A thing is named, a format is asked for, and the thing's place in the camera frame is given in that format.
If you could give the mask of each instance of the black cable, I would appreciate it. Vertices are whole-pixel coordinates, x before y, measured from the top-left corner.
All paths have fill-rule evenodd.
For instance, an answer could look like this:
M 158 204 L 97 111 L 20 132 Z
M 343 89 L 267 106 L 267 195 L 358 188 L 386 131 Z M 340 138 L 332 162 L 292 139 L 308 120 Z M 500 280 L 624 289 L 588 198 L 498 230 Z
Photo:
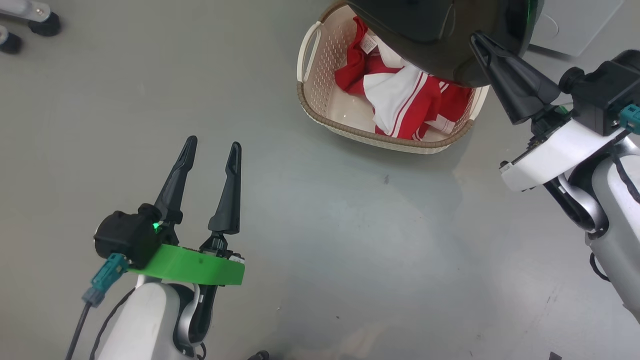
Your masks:
M 71 344 L 69 344 L 69 350 L 67 350 L 67 356 L 65 356 L 65 360 L 71 360 L 74 356 L 74 351 L 76 350 L 76 345 L 78 344 L 78 339 L 80 338 L 80 332 L 82 331 L 82 326 L 84 326 L 84 321 L 86 320 L 86 315 L 89 313 L 91 309 L 91 303 L 84 303 L 84 308 L 82 309 L 82 313 L 80 314 L 80 319 L 78 319 L 78 324 L 76 325 L 76 331 L 74 332 L 74 337 L 71 338 Z
M 631 197 L 634 198 L 634 200 L 638 204 L 640 204 L 640 192 L 638 192 L 638 189 L 636 188 L 634 182 L 631 181 L 629 175 L 627 175 L 627 171 L 625 171 L 625 168 L 622 166 L 622 162 L 620 162 L 620 156 L 616 151 L 615 145 L 611 146 L 611 157 L 613 159 L 613 163 L 616 164 L 616 170 L 618 171 L 620 180 L 622 180 L 622 182 L 627 186 L 627 191 L 629 191 Z
M 202 348 L 202 355 L 197 355 L 198 360 L 204 360 L 207 357 L 207 347 L 204 346 L 204 343 L 200 343 L 200 347 Z
M 111 312 L 109 313 L 107 318 L 104 319 L 104 322 L 102 323 L 102 327 L 100 328 L 100 331 L 98 332 L 98 336 L 95 337 L 95 342 L 93 343 L 93 349 L 91 349 L 91 354 L 89 355 L 89 360 L 95 360 L 95 352 L 98 350 L 98 346 L 100 345 L 100 337 L 102 336 L 102 333 L 107 329 L 107 324 L 109 323 L 109 320 L 111 320 L 113 315 L 116 314 L 116 311 L 118 311 L 118 308 L 120 306 L 122 306 L 122 304 L 124 304 L 125 301 L 127 301 L 127 299 L 131 296 L 131 294 L 133 293 L 133 291 L 135 289 L 136 288 L 133 288 L 133 289 L 129 290 L 129 292 L 126 293 L 122 297 L 122 299 L 120 299 L 120 301 L 118 301 L 116 306 L 113 307 L 113 309 L 111 310 Z
M 589 264 L 591 264 L 591 268 L 593 269 L 593 272 L 596 273 L 597 276 L 599 276 L 602 280 L 611 282 L 608 276 L 603 274 L 598 268 L 598 265 L 596 265 L 596 255 L 594 253 L 591 253 L 589 257 Z

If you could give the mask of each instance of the caster wheel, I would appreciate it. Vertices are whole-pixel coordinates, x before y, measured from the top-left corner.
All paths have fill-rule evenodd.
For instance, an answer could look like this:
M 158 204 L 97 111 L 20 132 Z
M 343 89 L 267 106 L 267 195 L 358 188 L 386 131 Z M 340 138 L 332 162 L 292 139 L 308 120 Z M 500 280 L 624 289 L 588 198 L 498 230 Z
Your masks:
M 269 360 L 269 353 L 265 350 L 258 351 L 257 354 L 251 356 L 249 360 Z
M 9 33 L 6 40 L 0 44 L 0 51 L 6 54 L 17 54 L 22 47 L 22 39 L 18 35 Z
M 43 22 L 37 22 L 30 20 L 29 29 L 34 34 L 38 34 L 43 37 L 52 37 L 60 33 L 60 17 L 58 14 L 51 12 L 47 20 Z

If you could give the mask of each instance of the white fabric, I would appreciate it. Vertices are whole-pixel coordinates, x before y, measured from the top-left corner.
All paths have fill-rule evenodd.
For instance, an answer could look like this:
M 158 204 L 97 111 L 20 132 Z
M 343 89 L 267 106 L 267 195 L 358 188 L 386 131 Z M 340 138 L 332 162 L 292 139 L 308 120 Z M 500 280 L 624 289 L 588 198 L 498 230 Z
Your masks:
M 434 129 L 437 129 L 445 134 L 451 134 L 451 131 L 453 131 L 453 127 L 456 125 L 455 122 L 450 121 L 440 114 L 438 114 L 435 120 L 425 122 Z
M 363 80 L 364 93 L 376 114 L 373 121 L 387 135 L 397 137 L 404 113 L 427 82 L 428 75 L 407 65 L 397 74 L 370 74 Z
M 404 67 L 407 62 L 400 57 L 400 55 L 396 54 L 395 51 L 391 50 L 389 46 L 387 46 L 377 35 L 373 35 L 371 38 L 378 45 L 378 51 L 380 52 L 380 57 L 382 58 L 382 62 L 386 67 L 390 67 L 393 69 L 400 69 Z

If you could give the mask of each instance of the black motor housing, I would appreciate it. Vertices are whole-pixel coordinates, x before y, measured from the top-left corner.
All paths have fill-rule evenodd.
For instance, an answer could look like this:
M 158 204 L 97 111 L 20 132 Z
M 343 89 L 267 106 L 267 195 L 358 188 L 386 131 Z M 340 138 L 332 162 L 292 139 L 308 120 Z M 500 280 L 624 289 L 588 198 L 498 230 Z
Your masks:
M 489 85 L 469 38 L 483 31 L 510 52 L 529 45 L 542 0 L 346 0 L 389 47 L 421 70 L 461 86 Z

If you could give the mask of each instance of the red and white garment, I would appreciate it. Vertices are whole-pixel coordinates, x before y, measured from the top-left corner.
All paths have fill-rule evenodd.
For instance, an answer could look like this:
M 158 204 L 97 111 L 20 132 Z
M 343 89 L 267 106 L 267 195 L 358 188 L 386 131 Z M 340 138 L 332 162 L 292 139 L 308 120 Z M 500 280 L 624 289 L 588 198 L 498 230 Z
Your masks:
M 347 50 L 347 65 L 335 72 L 335 82 L 349 94 L 364 95 L 373 105 L 376 133 L 421 140 L 433 127 L 450 134 L 467 108 L 471 89 L 442 81 L 404 60 L 398 61 L 399 56 L 379 39 L 376 42 L 380 50 L 376 48 L 367 54 L 360 47 L 367 26 L 359 17 L 353 20 L 357 25 L 356 37 Z

